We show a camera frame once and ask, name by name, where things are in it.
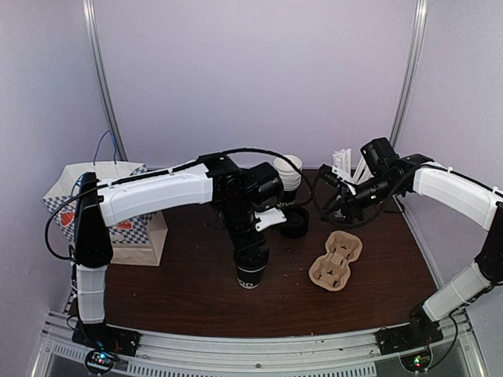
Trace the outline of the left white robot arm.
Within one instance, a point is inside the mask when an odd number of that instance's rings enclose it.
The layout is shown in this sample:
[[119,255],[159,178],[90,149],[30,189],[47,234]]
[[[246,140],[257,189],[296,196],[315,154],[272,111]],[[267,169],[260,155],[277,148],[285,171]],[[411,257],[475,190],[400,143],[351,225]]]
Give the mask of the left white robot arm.
[[270,163],[240,168],[226,155],[206,155],[184,166],[99,184],[86,173],[75,209],[76,292],[83,337],[97,349],[108,347],[105,277],[113,256],[109,230],[139,215],[172,207],[210,204],[222,215],[233,245],[237,281],[258,287],[270,259],[263,230],[285,222],[281,210],[256,211],[279,196],[283,185]]

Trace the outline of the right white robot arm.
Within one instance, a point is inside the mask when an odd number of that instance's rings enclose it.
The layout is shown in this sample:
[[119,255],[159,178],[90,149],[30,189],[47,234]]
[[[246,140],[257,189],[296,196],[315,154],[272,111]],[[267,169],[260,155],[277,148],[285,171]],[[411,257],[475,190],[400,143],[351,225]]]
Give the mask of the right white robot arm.
[[329,175],[336,195],[326,202],[323,214],[342,226],[368,223],[364,210],[385,203],[395,194],[416,193],[463,214],[487,232],[481,251],[469,267],[426,299],[412,312],[414,321],[403,329],[408,346],[420,346],[433,333],[433,324],[455,309],[467,306],[502,282],[502,192],[468,178],[421,154],[399,156],[385,137],[361,149],[371,178],[353,184],[337,171]]

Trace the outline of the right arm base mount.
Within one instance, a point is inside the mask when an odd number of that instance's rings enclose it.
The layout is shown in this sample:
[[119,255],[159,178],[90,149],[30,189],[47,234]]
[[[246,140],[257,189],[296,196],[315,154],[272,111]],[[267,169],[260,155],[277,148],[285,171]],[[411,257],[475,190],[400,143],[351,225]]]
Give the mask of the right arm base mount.
[[425,347],[444,339],[439,322],[429,319],[421,307],[409,313],[409,322],[395,328],[381,328],[376,334],[381,355]]

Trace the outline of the stack of paper cups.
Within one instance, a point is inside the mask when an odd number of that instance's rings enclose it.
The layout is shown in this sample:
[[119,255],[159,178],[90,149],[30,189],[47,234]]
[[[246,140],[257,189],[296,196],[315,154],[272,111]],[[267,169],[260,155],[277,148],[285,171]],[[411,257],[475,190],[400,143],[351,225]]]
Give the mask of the stack of paper cups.
[[290,207],[296,200],[302,176],[288,161],[280,157],[274,159],[274,168],[278,172],[283,185],[283,192],[278,197],[278,206]]

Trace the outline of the black paper coffee cup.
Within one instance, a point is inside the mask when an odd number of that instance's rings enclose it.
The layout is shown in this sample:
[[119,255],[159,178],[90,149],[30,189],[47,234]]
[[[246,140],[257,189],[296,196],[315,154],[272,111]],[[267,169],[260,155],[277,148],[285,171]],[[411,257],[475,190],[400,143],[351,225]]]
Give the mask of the black paper coffee cup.
[[248,290],[258,287],[266,266],[267,262],[236,262],[237,282]]

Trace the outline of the stack of black lids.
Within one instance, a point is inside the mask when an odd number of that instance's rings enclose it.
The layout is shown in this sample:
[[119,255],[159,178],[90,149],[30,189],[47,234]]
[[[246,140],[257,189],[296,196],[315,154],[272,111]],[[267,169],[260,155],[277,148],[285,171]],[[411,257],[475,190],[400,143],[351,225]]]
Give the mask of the stack of black lids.
[[288,239],[304,237],[309,229],[310,215],[302,207],[290,207],[283,210],[286,222],[280,225],[280,234]]

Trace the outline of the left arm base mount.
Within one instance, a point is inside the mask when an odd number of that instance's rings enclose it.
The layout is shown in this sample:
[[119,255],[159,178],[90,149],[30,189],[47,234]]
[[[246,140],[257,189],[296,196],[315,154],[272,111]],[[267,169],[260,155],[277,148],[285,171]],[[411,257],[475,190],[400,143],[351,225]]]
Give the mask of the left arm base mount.
[[96,323],[83,321],[78,316],[72,334],[74,343],[112,355],[134,357],[141,334],[138,331],[114,328],[107,324],[106,317]]

